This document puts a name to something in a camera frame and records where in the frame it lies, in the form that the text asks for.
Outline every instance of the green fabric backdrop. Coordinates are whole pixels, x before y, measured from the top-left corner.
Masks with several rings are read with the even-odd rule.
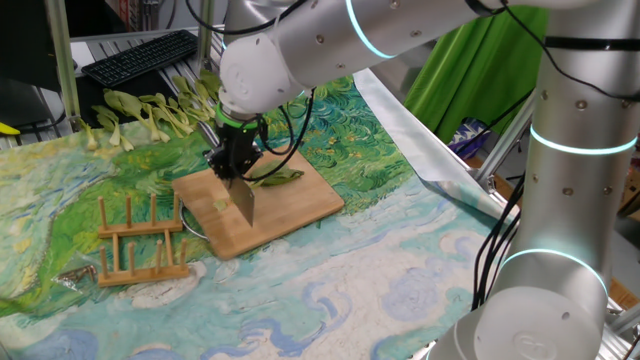
[[[544,36],[546,10],[517,7],[513,12]],[[449,143],[465,117],[488,124],[531,90],[541,55],[542,49],[509,14],[477,19],[438,40],[405,106]],[[495,130],[500,132],[516,114]]]

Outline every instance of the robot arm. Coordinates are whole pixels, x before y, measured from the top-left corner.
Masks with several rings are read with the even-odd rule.
[[[595,0],[512,0],[569,8]],[[265,113],[302,91],[377,65],[502,7],[500,0],[310,0],[268,31],[231,43],[223,104]]]
[[[235,136],[232,128],[249,129],[256,114],[301,91],[376,65],[502,7],[500,0],[482,1],[310,0],[270,30],[236,40],[221,64],[216,130],[222,143]],[[547,41],[554,45],[547,47],[555,59],[543,58],[540,67],[521,226],[486,304],[444,334],[428,359],[592,360],[611,279],[609,239],[640,106],[554,67],[608,94],[636,93],[640,3],[512,0],[510,5],[552,9]],[[238,146],[253,149],[255,133],[242,134]],[[229,159],[219,160],[224,165]],[[216,174],[224,178],[221,171]]]

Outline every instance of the computer keyboard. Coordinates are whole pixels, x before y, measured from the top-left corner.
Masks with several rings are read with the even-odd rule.
[[[84,66],[82,72],[110,88],[164,67],[197,50],[198,37],[180,30]]]

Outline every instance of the painted tablecloth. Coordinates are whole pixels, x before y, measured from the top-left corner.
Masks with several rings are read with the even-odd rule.
[[[304,99],[288,105],[301,124]],[[278,113],[273,145],[286,143]],[[84,134],[0,152],[0,342],[13,359],[404,359],[469,311],[472,262],[493,220],[424,185],[351,78],[319,88],[301,153],[346,202],[340,213],[222,262],[188,233],[186,279],[73,291],[52,281],[98,259],[108,221],[173,214],[171,181],[206,169],[199,136],[125,153]],[[154,265],[156,236],[135,238]],[[128,259],[121,254],[122,263]]]

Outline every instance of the wooden cutting board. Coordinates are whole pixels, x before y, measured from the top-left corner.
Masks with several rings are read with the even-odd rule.
[[[255,166],[282,158],[265,153]],[[288,165],[304,175],[288,184],[254,190],[253,227],[230,202],[229,193],[211,169],[174,180],[173,190],[195,216],[216,256],[227,260],[344,207],[342,198],[302,155],[294,154]],[[214,206],[218,200],[230,205],[218,211]]]

